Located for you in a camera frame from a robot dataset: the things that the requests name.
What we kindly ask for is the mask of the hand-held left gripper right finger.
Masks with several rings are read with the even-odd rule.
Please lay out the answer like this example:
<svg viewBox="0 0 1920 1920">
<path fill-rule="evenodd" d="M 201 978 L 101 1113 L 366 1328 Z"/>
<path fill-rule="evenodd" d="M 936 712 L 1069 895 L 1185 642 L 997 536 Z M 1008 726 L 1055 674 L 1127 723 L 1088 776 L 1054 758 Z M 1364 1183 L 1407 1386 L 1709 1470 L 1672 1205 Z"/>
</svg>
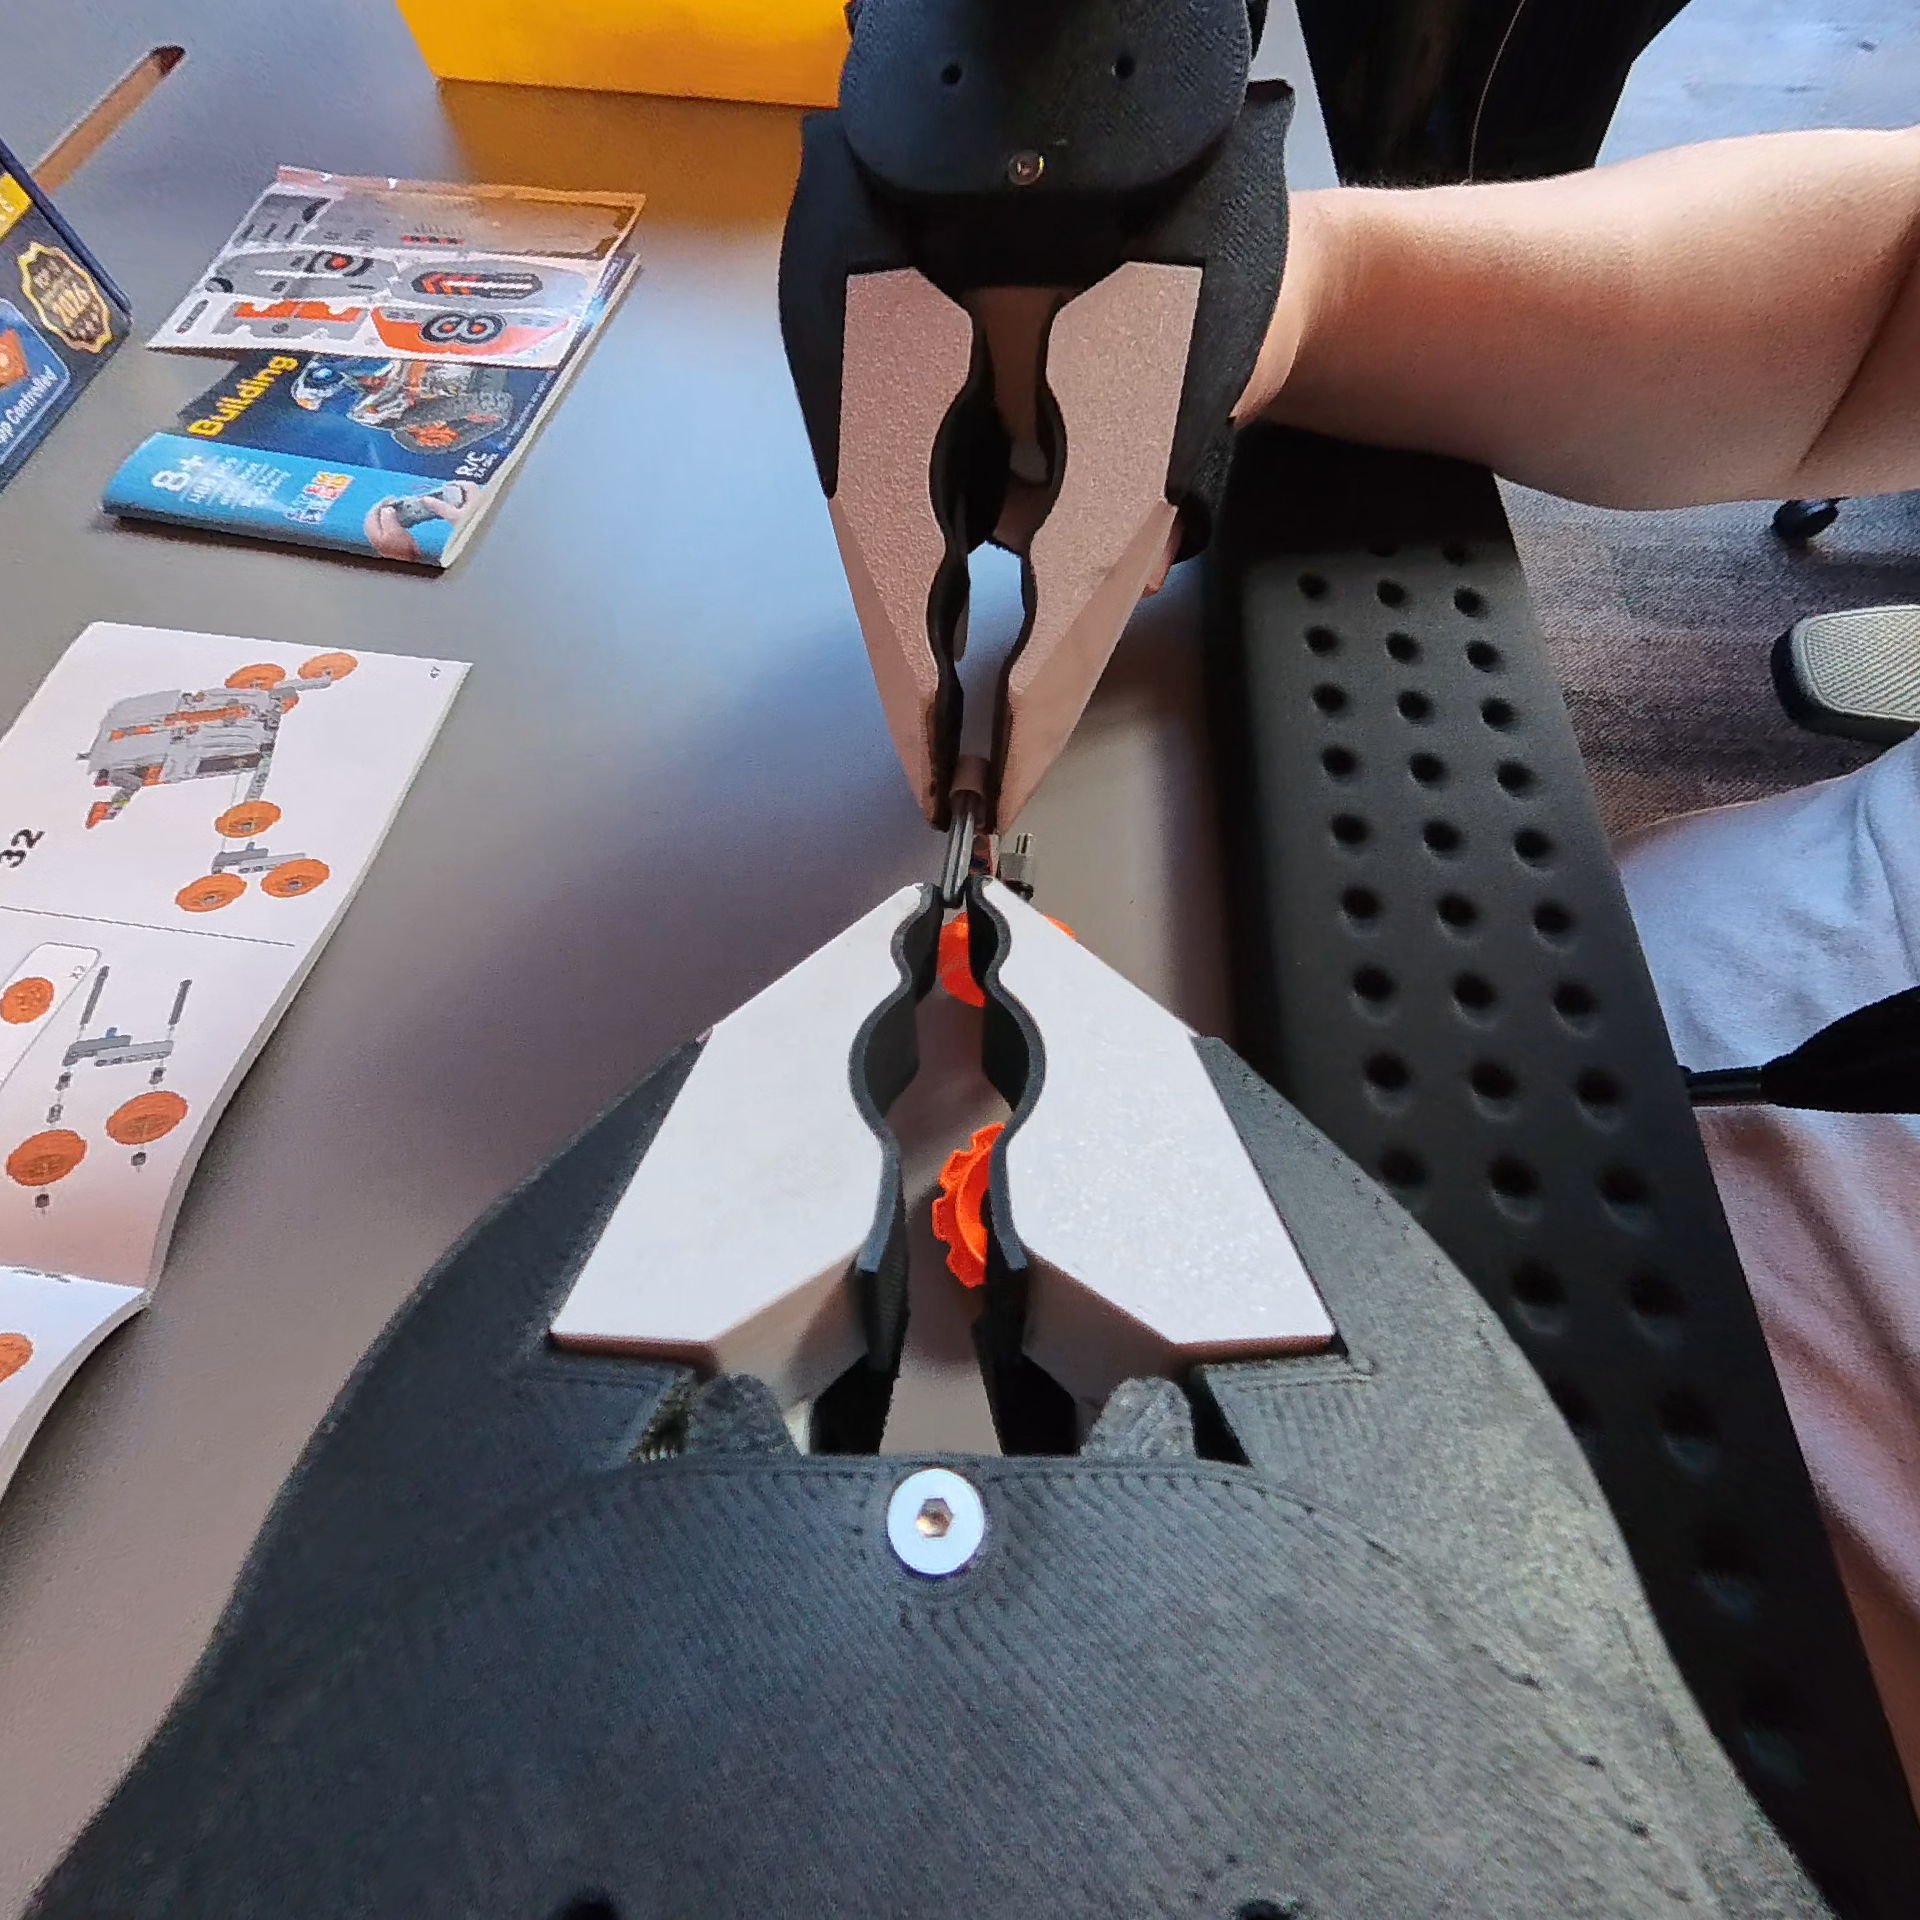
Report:
<svg viewBox="0 0 1920 1920">
<path fill-rule="evenodd" d="M 1324 1354 L 1334 1327 L 1193 1032 L 997 880 L 966 891 L 992 1147 L 975 1346 L 999 1445 L 1068 1455 L 1117 1384 Z"/>
</svg>

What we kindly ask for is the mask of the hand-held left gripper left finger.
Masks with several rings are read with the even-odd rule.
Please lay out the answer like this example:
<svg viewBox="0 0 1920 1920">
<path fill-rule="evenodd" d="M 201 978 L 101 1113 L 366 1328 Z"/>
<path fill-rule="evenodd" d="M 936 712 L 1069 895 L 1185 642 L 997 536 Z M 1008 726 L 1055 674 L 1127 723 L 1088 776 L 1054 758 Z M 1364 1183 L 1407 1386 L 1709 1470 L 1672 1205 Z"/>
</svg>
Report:
<svg viewBox="0 0 1920 1920">
<path fill-rule="evenodd" d="M 565 1349 L 755 1376 L 819 1451 L 876 1451 L 904 1339 L 886 1113 L 918 1069 L 939 898 L 917 883 L 707 1038 L 551 1325 Z"/>
</svg>

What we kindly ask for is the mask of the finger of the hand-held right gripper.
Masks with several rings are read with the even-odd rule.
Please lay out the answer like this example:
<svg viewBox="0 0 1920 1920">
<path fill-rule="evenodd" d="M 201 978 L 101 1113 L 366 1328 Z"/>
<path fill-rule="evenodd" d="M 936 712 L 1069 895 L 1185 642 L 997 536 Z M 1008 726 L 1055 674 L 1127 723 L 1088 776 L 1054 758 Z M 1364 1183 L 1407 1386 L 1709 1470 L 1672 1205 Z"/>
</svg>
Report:
<svg viewBox="0 0 1920 1920">
<path fill-rule="evenodd" d="M 831 528 L 886 727 L 932 825 L 951 824 L 966 593 L 945 447 L 975 374 L 969 311 L 918 272 L 848 278 Z"/>
<path fill-rule="evenodd" d="M 1003 678 L 1000 825 L 1033 799 L 1088 706 L 1177 513 L 1167 464 L 1203 278 L 1129 262 L 1078 295 L 972 295 L 1005 423 L 1036 441 L 1054 432 L 1048 505 L 1024 550 L 1024 639 Z"/>
</svg>

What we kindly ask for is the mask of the black toy axle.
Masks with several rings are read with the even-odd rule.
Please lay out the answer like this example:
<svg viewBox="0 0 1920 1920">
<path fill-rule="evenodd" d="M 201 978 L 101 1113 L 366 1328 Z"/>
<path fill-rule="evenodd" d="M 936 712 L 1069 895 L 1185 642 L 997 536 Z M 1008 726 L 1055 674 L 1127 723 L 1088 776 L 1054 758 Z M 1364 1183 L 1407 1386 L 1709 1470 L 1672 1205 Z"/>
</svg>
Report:
<svg viewBox="0 0 1920 1920">
<path fill-rule="evenodd" d="M 944 909 L 959 909 L 969 879 L 992 871 L 997 773 L 981 755 L 959 755 L 948 784 L 948 837 L 939 875 Z"/>
</svg>

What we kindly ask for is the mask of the person's right forearm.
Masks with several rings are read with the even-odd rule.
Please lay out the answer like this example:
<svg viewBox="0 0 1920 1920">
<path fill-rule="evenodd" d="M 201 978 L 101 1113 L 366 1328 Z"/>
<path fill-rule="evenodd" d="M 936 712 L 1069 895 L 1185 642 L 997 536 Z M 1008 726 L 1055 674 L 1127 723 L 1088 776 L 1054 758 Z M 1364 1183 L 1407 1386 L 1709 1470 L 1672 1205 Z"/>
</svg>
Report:
<svg viewBox="0 0 1920 1920">
<path fill-rule="evenodd" d="M 1288 201 L 1238 421 L 1672 510 L 1918 486 L 1918 130 Z"/>
</svg>

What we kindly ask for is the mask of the black office chair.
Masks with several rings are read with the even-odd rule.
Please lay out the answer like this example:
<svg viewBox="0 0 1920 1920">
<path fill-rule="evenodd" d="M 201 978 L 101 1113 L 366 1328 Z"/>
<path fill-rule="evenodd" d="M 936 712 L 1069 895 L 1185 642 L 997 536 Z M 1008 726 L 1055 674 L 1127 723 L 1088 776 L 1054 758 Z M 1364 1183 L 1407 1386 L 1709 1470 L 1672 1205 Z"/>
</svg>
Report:
<svg viewBox="0 0 1920 1920">
<path fill-rule="evenodd" d="M 1563 177 L 1683 2 L 1301 2 L 1343 186 Z"/>
</svg>

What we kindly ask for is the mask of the yellow plastic bin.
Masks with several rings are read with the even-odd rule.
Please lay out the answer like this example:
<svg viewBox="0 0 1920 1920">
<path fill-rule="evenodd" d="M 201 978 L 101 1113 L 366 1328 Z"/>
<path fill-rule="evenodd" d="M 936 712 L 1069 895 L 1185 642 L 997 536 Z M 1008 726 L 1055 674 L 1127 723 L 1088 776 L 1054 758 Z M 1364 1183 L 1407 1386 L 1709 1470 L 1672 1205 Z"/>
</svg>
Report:
<svg viewBox="0 0 1920 1920">
<path fill-rule="evenodd" d="M 443 80 L 723 104 L 837 102 L 841 2 L 400 2 Z"/>
</svg>

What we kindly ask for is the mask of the black perforated panel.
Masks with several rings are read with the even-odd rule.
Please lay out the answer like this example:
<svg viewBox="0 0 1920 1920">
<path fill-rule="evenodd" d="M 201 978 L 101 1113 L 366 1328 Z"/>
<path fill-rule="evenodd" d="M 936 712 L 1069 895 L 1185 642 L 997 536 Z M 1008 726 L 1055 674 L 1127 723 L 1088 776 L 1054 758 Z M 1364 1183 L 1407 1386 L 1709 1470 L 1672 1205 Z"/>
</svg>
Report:
<svg viewBox="0 0 1920 1920">
<path fill-rule="evenodd" d="M 1500 1312 L 1833 1906 L 1915 1915 L 1904 1771 L 1492 475 L 1253 429 L 1206 659 L 1248 1059 Z"/>
</svg>

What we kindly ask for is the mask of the toy sticker sheet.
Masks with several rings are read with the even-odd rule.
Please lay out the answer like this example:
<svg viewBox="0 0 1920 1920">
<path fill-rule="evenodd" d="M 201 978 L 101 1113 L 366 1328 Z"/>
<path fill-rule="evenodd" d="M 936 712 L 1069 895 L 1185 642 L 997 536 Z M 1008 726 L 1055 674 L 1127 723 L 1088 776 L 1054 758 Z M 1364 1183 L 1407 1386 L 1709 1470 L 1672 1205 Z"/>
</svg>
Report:
<svg viewBox="0 0 1920 1920">
<path fill-rule="evenodd" d="M 552 368 L 640 211 L 635 194 L 281 167 L 150 349 Z"/>
</svg>

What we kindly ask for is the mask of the open instruction booklet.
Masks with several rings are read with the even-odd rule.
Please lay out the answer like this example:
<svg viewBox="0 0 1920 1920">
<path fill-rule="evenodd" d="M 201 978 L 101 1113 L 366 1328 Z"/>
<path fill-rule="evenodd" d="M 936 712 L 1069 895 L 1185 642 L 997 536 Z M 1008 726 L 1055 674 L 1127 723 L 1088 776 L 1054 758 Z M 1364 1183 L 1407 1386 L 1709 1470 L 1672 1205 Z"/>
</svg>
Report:
<svg viewBox="0 0 1920 1920">
<path fill-rule="evenodd" d="M 462 663 L 92 624 L 1 753 L 1 1481 L 152 1297 Z"/>
</svg>

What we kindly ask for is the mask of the blue cover toy booklet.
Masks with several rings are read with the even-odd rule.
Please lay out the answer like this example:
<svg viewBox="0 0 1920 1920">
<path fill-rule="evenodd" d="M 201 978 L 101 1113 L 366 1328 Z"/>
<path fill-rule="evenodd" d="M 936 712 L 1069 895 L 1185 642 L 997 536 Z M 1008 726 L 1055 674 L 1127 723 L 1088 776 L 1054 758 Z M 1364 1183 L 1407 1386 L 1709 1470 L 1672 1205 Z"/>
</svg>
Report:
<svg viewBox="0 0 1920 1920">
<path fill-rule="evenodd" d="M 611 263 L 552 368 L 251 352 L 118 464 L 103 510 L 443 569 L 638 267 Z"/>
</svg>

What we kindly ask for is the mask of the person's white shirt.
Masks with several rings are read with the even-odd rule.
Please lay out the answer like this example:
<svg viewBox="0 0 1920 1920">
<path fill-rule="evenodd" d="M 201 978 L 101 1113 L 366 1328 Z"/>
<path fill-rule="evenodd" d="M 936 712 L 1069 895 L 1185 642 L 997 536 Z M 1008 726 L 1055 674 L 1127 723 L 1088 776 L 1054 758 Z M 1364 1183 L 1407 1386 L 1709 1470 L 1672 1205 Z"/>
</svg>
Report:
<svg viewBox="0 0 1920 1920">
<path fill-rule="evenodd" d="M 1623 843 L 1683 1066 L 1758 1066 L 1918 978 L 1918 743 Z M 1891 1729 L 1918 1726 L 1918 1128 L 1699 1120 Z"/>
</svg>

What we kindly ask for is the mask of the person's grey shoe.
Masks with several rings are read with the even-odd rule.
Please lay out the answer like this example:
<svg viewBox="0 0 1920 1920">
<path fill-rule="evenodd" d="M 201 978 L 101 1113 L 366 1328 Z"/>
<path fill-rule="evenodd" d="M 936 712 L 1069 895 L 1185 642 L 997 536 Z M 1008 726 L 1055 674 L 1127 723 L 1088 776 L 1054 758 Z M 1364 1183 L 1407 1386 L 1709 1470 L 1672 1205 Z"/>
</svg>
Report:
<svg viewBox="0 0 1920 1920">
<path fill-rule="evenodd" d="M 1772 648 L 1775 696 L 1797 727 L 1869 745 L 1918 730 L 1918 607 L 1797 621 Z"/>
</svg>

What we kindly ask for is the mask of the blue toy kit box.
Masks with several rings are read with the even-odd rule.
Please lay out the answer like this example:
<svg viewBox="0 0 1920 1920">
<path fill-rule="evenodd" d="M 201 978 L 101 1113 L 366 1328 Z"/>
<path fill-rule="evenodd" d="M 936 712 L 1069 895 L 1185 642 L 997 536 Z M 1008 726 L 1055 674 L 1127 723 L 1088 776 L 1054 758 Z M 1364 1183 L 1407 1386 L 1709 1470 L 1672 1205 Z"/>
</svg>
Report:
<svg viewBox="0 0 1920 1920">
<path fill-rule="evenodd" d="M 1 486 L 131 334 L 133 306 L 1 150 Z"/>
</svg>

